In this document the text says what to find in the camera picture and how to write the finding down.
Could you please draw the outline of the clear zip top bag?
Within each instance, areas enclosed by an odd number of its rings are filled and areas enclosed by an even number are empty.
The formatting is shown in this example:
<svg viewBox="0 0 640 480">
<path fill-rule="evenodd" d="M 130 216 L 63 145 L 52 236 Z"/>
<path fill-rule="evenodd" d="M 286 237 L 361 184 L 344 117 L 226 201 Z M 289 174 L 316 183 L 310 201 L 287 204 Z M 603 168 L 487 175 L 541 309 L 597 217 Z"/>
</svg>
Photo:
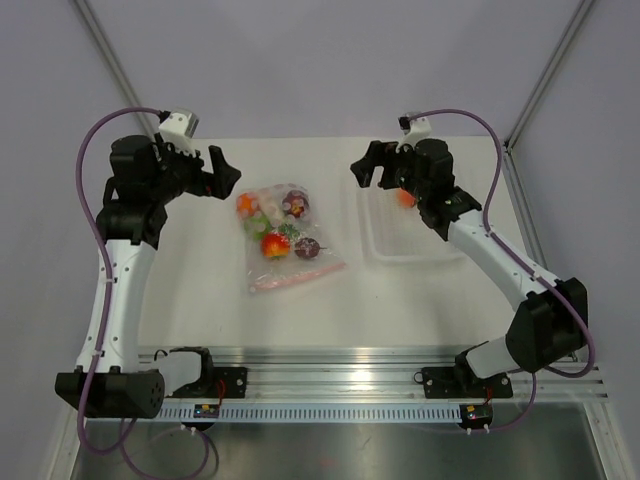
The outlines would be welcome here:
<svg viewBox="0 0 640 480">
<path fill-rule="evenodd" d="M 346 266 L 317 221 L 306 188 L 280 183 L 241 192 L 236 215 L 245 238 L 248 289 L 292 286 Z"/>
</svg>

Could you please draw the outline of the dark red apple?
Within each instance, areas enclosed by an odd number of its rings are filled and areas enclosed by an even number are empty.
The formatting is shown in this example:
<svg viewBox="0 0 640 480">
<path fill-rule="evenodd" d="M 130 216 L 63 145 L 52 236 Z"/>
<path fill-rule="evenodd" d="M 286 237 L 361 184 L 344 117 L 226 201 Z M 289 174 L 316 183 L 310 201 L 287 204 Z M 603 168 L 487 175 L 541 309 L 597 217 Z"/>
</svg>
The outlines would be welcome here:
<svg viewBox="0 0 640 480">
<path fill-rule="evenodd" d="M 313 260 L 317 258 L 325 247 L 311 237 L 304 237 L 296 241 L 293 247 L 294 254 L 301 260 Z"/>
</svg>

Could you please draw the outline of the white radish with leaves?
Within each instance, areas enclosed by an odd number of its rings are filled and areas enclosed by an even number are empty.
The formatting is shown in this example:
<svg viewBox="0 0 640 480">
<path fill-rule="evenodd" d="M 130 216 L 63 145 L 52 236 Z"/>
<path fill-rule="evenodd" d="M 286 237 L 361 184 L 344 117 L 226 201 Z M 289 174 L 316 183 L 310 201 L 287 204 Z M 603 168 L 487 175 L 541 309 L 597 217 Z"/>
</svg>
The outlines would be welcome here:
<svg viewBox="0 0 640 480">
<path fill-rule="evenodd" d="M 259 197 L 258 205 L 275 233 L 282 234 L 290 240 L 296 240 L 300 237 L 299 229 L 272 197 Z"/>
</svg>

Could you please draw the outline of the dark purple fruit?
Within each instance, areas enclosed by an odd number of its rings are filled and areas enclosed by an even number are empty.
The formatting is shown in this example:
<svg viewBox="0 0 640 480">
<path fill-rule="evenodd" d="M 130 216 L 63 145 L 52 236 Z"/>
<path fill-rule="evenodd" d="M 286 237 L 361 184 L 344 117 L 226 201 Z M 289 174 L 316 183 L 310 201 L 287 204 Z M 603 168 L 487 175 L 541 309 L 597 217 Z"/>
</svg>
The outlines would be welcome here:
<svg viewBox="0 0 640 480">
<path fill-rule="evenodd" d="M 283 198 L 282 209 L 287 216 L 295 219 L 304 218 L 310 210 L 309 198 L 301 190 L 291 190 Z"/>
</svg>

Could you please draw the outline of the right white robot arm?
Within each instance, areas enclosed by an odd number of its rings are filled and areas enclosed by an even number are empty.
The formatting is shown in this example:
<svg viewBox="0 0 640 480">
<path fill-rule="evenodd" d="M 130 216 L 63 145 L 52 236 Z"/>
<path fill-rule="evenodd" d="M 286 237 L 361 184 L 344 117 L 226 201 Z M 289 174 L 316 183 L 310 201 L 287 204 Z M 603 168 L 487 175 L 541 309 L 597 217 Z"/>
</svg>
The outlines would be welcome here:
<svg viewBox="0 0 640 480">
<path fill-rule="evenodd" d="M 469 257 L 493 281 L 514 310 L 507 332 L 457 355 L 456 389 L 476 396 L 490 379 L 511 371 L 535 374 L 583 347 L 592 348 L 585 286 L 561 280 L 510 246 L 489 224 L 485 208 L 457 186 L 446 142 L 415 146 L 371 142 L 350 170 L 362 188 L 376 168 L 379 187 L 401 189 L 415 200 L 423 223 Z"/>
</svg>

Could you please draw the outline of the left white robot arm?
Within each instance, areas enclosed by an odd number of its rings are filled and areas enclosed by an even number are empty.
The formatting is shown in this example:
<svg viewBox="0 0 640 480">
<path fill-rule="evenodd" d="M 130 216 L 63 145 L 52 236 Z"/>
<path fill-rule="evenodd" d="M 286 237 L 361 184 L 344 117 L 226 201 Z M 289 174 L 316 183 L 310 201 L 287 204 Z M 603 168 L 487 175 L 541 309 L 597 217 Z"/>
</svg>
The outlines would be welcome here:
<svg viewBox="0 0 640 480">
<path fill-rule="evenodd" d="M 139 359 L 144 294 L 168 203 L 184 193 L 224 200 L 241 177 L 220 147 L 208 152 L 210 171 L 199 152 L 161 138 L 132 135 L 111 146 L 112 175 L 95 218 L 100 270 L 92 317 L 73 371 L 55 381 L 56 394 L 81 418 L 152 419 L 167 396 L 222 391 L 205 347 L 173 348 L 150 364 Z"/>
</svg>

